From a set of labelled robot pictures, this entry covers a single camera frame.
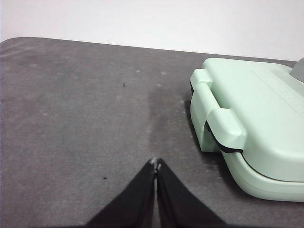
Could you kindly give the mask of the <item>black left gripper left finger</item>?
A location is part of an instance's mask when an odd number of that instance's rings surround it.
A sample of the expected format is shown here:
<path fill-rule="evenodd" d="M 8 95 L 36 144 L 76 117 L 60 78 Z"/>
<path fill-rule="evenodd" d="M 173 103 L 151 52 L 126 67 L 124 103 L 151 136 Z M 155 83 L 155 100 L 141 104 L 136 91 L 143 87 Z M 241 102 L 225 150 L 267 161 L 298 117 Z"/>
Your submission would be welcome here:
<path fill-rule="evenodd" d="M 157 159 L 148 160 L 127 187 L 88 223 L 88 228 L 150 228 Z"/>

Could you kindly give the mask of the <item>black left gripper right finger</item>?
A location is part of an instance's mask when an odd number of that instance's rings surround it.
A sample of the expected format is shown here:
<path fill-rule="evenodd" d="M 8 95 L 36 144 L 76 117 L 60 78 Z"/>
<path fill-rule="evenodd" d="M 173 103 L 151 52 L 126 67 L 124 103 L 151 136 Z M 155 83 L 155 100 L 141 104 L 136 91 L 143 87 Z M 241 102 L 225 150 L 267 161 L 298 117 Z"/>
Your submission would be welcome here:
<path fill-rule="evenodd" d="M 226 223 L 196 198 L 163 159 L 157 160 L 157 201 L 162 228 L 224 228 Z"/>

